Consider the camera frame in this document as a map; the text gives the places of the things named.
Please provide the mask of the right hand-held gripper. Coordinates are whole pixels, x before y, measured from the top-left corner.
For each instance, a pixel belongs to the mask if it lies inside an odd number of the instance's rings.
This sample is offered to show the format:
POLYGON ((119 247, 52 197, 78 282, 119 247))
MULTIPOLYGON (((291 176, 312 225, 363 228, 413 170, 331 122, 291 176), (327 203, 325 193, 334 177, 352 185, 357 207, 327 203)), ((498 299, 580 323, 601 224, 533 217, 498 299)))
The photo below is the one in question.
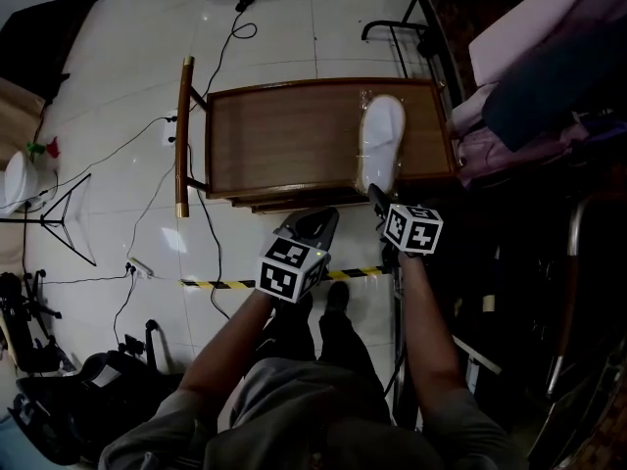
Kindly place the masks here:
POLYGON ((436 251, 444 221, 431 209, 393 204, 374 183, 368 186, 367 195, 377 216, 385 216, 383 239, 406 255, 429 256, 436 251))

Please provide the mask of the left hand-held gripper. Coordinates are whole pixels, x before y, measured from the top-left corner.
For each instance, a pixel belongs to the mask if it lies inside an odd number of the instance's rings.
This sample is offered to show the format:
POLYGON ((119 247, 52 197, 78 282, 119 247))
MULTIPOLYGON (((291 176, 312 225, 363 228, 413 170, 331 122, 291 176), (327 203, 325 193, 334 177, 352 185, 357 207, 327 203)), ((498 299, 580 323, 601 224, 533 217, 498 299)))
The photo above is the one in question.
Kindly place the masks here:
POLYGON ((255 288, 293 304, 308 294, 330 263, 338 221, 334 207, 289 214, 264 243, 255 288))

